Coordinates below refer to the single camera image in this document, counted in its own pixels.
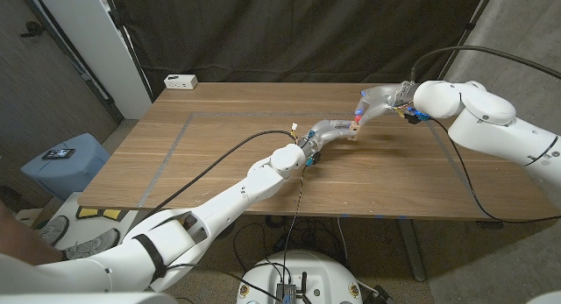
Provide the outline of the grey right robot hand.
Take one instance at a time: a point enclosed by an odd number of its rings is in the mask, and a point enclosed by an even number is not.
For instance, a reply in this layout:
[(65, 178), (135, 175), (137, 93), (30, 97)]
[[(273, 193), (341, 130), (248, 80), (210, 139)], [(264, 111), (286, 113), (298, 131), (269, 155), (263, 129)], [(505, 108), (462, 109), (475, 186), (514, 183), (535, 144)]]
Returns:
[(413, 102), (418, 87), (412, 81), (380, 85), (361, 91), (361, 98), (355, 110), (360, 117), (358, 125), (366, 125), (370, 120), (396, 107)]

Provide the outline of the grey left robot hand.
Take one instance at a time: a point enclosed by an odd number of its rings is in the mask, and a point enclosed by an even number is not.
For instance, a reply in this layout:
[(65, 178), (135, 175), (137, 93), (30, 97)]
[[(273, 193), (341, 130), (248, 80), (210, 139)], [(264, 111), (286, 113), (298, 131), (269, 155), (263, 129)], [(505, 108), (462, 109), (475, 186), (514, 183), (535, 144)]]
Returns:
[(358, 131), (352, 128), (350, 120), (327, 120), (316, 123), (308, 133), (297, 142), (304, 157), (310, 158), (329, 142), (338, 138), (355, 138)]

